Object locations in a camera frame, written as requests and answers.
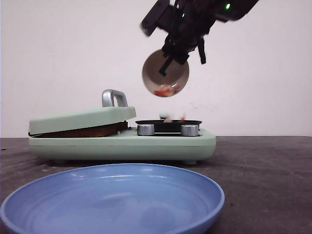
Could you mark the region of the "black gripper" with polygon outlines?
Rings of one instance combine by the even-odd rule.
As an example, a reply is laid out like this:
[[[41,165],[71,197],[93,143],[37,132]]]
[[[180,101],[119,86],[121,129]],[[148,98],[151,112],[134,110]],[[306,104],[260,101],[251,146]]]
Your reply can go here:
[[[198,0],[176,0],[173,5],[173,25],[162,47],[165,61],[159,73],[163,77],[173,60],[183,65],[196,48],[201,64],[206,63],[204,36],[209,34],[216,19],[205,11],[196,11],[198,3]]]

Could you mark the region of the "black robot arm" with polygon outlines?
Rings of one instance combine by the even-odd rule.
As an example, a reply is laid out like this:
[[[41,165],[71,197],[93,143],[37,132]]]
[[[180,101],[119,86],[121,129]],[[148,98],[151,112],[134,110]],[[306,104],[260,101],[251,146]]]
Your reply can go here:
[[[205,64],[204,36],[213,24],[217,20],[239,20],[256,3],[256,0],[176,0],[174,5],[168,5],[157,20],[158,27],[168,32],[161,49],[166,61],[159,73],[165,76],[172,61],[183,65],[196,48],[200,62]]]

